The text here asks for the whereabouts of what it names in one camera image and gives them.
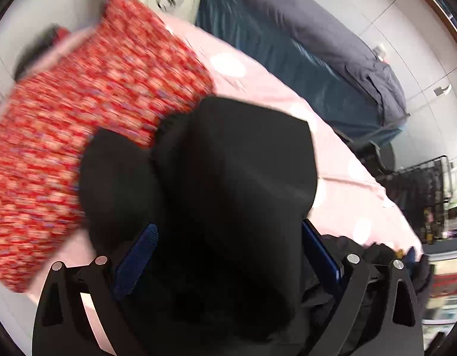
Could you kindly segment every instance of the metal screw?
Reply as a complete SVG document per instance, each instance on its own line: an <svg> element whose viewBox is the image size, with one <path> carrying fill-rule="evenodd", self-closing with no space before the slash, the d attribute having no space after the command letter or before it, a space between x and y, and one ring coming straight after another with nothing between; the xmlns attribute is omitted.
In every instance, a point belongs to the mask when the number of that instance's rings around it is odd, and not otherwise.
<svg viewBox="0 0 457 356"><path fill-rule="evenodd" d="M395 266L399 270L402 270L405 265L403 265L402 261L395 260L395 261L393 261L393 266Z"/></svg>
<svg viewBox="0 0 457 356"><path fill-rule="evenodd" d="M347 261L349 261L350 263L359 263L360 257L357 254L349 254L347 256Z"/></svg>
<svg viewBox="0 0 457 356"><path fill-rule="evenodd" d="M104 265L106 264L106 261L108 261L108 259L105 256L99 256L96 258L95 263L97 265Z"/></svg>
<svg viewBox="0 0 457 356"><path fill-rule="evenodd" d="M59 271L59 270L61 269L61 267L62 267L61 262L60 262L60 261L57 261L57 262L53 263L53 265L52 265L52 270L54 270L54 271Z"/></svg>

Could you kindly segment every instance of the red knitted fabric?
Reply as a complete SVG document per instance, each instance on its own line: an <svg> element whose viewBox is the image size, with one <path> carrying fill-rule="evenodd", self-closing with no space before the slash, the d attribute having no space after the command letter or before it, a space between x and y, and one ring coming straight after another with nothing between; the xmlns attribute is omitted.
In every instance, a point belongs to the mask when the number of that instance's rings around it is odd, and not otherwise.
<svg viewBox="0 0 457 356"><path fill-rule="evenodd" d="M111 0L96 34L24 79L0 121L0 280L22 292L79 226L80 156L99 126L140 146L211 93L208 71L156 14Z"/></svg>

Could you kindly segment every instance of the pink bedsheet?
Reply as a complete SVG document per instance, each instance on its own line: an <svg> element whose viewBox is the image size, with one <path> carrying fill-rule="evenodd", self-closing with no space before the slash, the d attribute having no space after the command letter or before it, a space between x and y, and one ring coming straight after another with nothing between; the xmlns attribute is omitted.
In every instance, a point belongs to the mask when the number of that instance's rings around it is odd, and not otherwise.
<svg viewBox="0 0 457 356"><path fill-rule="evenodd" d="M277 109L309 123L319 181L308 217L320 234L343 235L363 245L383 243L405 252L413 246L419 259L423 253L421 242L401 211L304 99L268 73L262 65L225 42L175 17L161 14L161 18L170 31L194 49L199 60L212 74L217 95ZM68 46L72 48L77 45L73 41ZM62 45L59 52L63 52L64 48ZM51 64L42 65L49 68ZM38 303L47 273L55 261L61 260L71 267L87 265L93 259L94 251L87 234L84 231L77 232L48 261L26 293ZM92 304L84 302L100 346L114 354L103 335Z"/></svg>

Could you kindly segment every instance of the gray blanket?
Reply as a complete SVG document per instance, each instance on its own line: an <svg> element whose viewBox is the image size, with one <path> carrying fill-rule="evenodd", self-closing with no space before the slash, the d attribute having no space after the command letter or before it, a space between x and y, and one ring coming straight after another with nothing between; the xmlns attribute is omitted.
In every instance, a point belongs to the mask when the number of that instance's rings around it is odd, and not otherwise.
<svg viewBox="0 0 457 356"><path fill-rule="evenodd" d="M383 124L407 119L406 100L391 67L313 0L242 0L377 103Z"/></svg>

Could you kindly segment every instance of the white wall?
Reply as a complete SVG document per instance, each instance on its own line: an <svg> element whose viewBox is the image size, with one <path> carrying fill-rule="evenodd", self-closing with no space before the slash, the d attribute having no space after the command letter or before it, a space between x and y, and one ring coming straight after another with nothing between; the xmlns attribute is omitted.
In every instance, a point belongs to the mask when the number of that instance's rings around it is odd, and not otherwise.
<svg viewBox="0 0 457 356"><path fill-rule="evenodd" d="M457 45L424 0L315 0L371 48L384 44L411 113L393 141L398 167L457 158ZM433 90L453 85L437 98Z"/></svg>
<svg viewBox="0 0 457 356"><path fill-rule="evenodd" d="M5 96L22 50L51 24L71 31L98 21L104 0L14 0L0 21L0 92Z"/></svg>

